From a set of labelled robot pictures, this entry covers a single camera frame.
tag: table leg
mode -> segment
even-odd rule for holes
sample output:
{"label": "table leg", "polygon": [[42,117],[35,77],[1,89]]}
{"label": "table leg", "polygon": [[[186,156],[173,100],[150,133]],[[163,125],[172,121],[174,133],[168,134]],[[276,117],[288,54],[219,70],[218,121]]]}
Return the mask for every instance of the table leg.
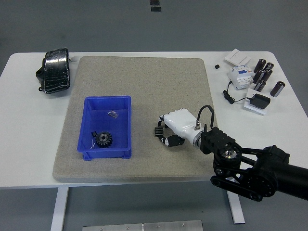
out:
{"label": "table leg", "polygon": [[229,192],[229,191],[227,191],[227,194],[228,194],[228,199],[230,203],[230,208],[231,208],[234,224],[244,224],[245,220],[244,220],[244,215],[243,215],[239,195]]}
{"label": "table leg", "polygon": [[51,231],[62,231],[65,216],[68,187],[59,187],[54,206]]}

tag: black power adapter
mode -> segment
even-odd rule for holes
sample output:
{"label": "black power adapter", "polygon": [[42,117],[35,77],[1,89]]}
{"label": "black power adapter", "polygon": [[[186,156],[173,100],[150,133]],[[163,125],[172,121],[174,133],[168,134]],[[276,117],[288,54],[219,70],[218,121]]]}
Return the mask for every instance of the black power adapter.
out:
{"label": "black power adapter", "polygon": [[250,104],[260,109],[266,108],[269,105],[269,103],[270,103],[270,98],[260,94],[255,94],[250,99]]}

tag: gray floor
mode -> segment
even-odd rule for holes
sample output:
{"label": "gray floor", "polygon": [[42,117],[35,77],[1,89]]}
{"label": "gray floor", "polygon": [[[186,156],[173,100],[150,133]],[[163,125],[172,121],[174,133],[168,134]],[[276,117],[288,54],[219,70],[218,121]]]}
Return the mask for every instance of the gray floor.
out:
{"label": "gray floor", "polygon": [[[161,13],[151,12],[148,0],[1,1],[0,73],[13,53],[61,47],[270,51],[308,114],[308,1],[160,2]],[[56,189],[1,190],[0,230],[50,229],[55,197]],[[185,219],[201,219],[209,231],[308,227],[307,201],[277,193],[260,203],[241,202],[246,224],[232,225],[225,192],[208,182],[72,188],[64,230]]]}

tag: white robotic hand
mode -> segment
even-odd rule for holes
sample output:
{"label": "white robotic hand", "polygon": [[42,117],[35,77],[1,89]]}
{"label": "white robotic hand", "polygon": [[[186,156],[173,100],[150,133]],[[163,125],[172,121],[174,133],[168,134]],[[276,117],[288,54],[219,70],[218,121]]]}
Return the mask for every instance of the white robotic hand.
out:
{"label": "white robotic hand", "polygon": [[[163,127],[161,126],[162,121],[176,135],[165,138],[163,136]],[[196,124],[196,121],[196,117],[187,109],[175,110],[159,117],[158,127],[155,128],[155,135],[169,147],[182,145],[185,139],[188,139],[194,147],[200,147],[201,132],[203,130],[200,129],[200,122]]]}

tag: black gear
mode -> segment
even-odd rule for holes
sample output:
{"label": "black gear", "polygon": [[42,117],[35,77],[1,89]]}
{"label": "black gear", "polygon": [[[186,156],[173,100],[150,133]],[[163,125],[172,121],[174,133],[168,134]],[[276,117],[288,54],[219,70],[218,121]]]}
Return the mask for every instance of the black gear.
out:
{"label": "black gear", "polygon": [[108,131],[102,131],[99,134],[92,132],[95,141],[100,148],[107,148],[112,144],[112,136]]}

